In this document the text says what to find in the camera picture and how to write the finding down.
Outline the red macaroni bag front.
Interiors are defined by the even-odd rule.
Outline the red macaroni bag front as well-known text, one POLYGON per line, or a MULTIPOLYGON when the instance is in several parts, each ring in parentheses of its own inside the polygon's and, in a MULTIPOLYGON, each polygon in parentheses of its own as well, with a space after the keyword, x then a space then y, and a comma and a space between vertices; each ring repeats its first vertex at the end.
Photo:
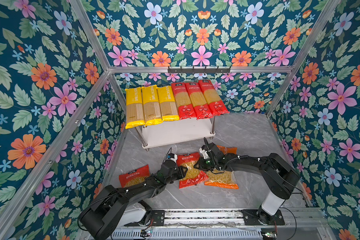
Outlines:
POLYGON ((178 155, 177 165, 187 170, 185 177, 179 180, 179 189, 196 186, 209 179, 205 172, 194 168, 199 159, 199 153, 178 155))

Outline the red macaroni bag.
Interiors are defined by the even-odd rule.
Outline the red macaroni bag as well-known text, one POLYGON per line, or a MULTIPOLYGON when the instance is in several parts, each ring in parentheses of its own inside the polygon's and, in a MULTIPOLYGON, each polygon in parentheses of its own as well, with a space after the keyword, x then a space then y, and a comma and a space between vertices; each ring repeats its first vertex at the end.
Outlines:
POLYGON ((145 181, 151 175, 148 165, 119 175, 119 181, 122 188, 131 187, 145 181))
POLYGON ((199 159, 199 153, 178 155, 177 165, 187 170, 185 177, 179 180, 179 189, 196 186, 209 179, 205 172, 194 168, 199 159))

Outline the orange macaroni bag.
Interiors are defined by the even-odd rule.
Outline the orange macaroni bag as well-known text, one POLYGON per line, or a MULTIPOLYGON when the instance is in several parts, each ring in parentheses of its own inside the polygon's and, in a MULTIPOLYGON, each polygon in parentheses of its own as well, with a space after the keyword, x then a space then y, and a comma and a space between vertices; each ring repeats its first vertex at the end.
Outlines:
POLYGON ((205 186, 213 186, 225 189, 238 190, 239 186, 233 172, 213 170, 205 172, 208 179, 204 182, 205 186))

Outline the red spaghetti pack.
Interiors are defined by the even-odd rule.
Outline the red spaghetti pack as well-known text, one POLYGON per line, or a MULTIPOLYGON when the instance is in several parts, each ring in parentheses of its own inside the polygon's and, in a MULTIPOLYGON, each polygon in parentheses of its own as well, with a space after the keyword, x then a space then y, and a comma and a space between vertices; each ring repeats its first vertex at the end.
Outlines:
POLYGON ((213 116, 230 113, 210 80, 199 80, 199 86, 213 116))
POLYGON ((186 89, 185 83, 171 84, 180 120, 196 118, 196 113, 186 89))
POLYGON ((198 83, 185 83, 197 119, 210 119, 212 112, 198 83))

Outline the yellow spaghetti pack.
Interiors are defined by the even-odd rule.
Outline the yellow spaghetti pack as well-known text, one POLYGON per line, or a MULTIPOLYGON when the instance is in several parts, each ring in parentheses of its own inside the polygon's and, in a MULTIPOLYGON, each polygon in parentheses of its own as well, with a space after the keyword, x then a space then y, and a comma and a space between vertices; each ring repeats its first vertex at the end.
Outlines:
POLYGON ((145 127, 163 123, 157 86, 142 87, 145 127))
POLYGON ((157 91, 163 121, 178 121, 180 117, 172 88, 165 86, 157 88, 157 91))
POLYGON ((142 88, 126 89, 126 129, 145 125, 142 88))

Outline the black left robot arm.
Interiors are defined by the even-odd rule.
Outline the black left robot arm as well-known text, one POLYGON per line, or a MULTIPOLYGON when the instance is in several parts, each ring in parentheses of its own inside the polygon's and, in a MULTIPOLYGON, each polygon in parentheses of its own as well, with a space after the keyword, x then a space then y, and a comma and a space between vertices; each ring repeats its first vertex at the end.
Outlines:
POLYGON ((128 206, 157 196, 166 185, 183 179, 187 171, 188 168, 179 167, 173 160, 166 160, 155 174, 140 184, 117 189, 112 185, 104 187, 80 213, 79 226, 83 226, 95 240, 106 240, 117 228, 128 206))

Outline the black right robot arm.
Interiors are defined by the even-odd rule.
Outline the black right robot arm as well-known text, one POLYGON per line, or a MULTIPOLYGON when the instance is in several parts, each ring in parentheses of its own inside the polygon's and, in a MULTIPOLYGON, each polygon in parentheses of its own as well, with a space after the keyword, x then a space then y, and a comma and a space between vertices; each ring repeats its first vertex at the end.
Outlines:
POLYGON ((270 191, 256 214, 252 217, 262 225, 273 224, 283 203, 288 200, 297 188, 299 173, 281 156, 271 153, 265 157, 224 154, 216 144, 204 138, 204 145, 199 149, 201 154, 194 165, 195 169, 204 172, 249 172, 261 175, 270 191))

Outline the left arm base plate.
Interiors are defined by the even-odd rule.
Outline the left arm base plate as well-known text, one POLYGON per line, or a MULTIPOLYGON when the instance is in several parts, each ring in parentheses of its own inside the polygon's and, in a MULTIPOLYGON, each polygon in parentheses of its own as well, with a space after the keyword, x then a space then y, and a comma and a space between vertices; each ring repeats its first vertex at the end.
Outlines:
POLYGON ((164 226, 165 211, 164 210, 152 210, 145 213, 142 220, 139 222, 129 223, 125 227, 148 227, 148 226, 164 226))

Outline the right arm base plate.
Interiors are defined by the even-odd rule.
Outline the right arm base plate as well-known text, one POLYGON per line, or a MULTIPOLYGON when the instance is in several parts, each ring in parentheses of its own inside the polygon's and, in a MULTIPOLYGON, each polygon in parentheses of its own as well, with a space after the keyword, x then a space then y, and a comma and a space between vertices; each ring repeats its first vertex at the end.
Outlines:
POLYGON ((240 210, 246 226, 284 226, 285 221, 280 210, 274 215, 269 215, 262 208, 240 210))

